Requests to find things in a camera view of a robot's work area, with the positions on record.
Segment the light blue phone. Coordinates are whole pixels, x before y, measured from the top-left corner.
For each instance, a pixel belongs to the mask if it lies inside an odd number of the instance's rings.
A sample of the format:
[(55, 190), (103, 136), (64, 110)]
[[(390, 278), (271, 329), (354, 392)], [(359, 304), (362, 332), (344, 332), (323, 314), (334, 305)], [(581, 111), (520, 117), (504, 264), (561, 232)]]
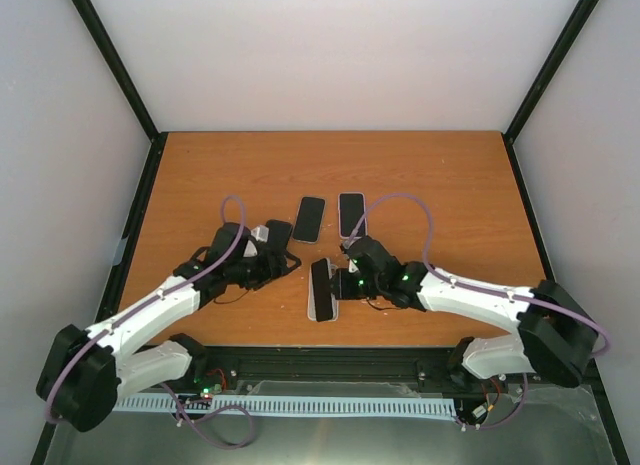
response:
[(319, 259), (311, 264), (310, 282), (313, 284), (317, 322), (331, 321), (332, 298), (331, 292), (332, 270), (328, 258)]

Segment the black phone case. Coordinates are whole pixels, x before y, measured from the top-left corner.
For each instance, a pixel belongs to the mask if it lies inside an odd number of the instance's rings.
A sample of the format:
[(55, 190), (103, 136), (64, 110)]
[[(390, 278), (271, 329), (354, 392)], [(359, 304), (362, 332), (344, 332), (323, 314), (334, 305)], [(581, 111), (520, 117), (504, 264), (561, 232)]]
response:
[(288, 243), (293, 225), (289, 222), (271, 219), (266, 222), (266, 227), (268, 229), (267, 251), (272, 255), (291, 259), (293, 255), (288, 251)]

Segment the cream white phone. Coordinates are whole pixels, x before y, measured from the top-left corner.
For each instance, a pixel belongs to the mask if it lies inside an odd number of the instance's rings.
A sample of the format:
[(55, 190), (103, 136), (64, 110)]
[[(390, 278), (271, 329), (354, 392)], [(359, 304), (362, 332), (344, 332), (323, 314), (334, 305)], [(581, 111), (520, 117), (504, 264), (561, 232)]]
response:
[[(331, 296), (332, 298), (332, 312), (333, 317), (331, 321), (337, 321), (339, 318), (339, 301), (335, 296)], [(317, 322), (316, 317), (316, 306), (315, 306), (315, 298), (314, 298), (314, 290), (312, 282), (309, 282), (309, 290), (308, 290), (308, 300), (307, 300), (307, 317), (309, 320), (313, 322)]]

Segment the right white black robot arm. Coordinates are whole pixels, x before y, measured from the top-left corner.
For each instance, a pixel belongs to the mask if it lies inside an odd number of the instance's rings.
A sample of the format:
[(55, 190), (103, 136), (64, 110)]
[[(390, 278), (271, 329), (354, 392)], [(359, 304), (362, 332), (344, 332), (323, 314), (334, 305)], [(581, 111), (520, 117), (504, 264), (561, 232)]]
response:
[(341, 249), (348, 265), (331, 271), (329, 279), (336, 299), (382, 298), (398, 309), (449, 313), (503, 330), (495, 338), (460, 340), (447, 364), (458, 386), (512, 374), (536, 374), (565, 388), (582, 383), (599, 333), (559, 284), (509, 287), (459, 277), (427, 262), (402, 263), (369, 236)]

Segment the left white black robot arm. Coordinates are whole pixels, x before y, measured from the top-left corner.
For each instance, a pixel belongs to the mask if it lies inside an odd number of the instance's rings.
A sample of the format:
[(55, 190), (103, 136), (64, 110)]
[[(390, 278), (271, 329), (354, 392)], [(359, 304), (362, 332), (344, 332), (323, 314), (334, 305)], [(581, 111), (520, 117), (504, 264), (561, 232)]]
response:
[(228, 222), (210, 245), (133, 305), (85, 329), (60, 330), (36, 385), (49, 415), (86, 432), (119, 401), (145, 389), (171, 381), (201, 385), (209, 367), (204, 345), (185, 333), (152, 348), (146, 343), (230, 285), (257, 291), (296, 270), (301, 261), (287, 249), (292, 231), (290, 223), (275, 219), (254, 229)]

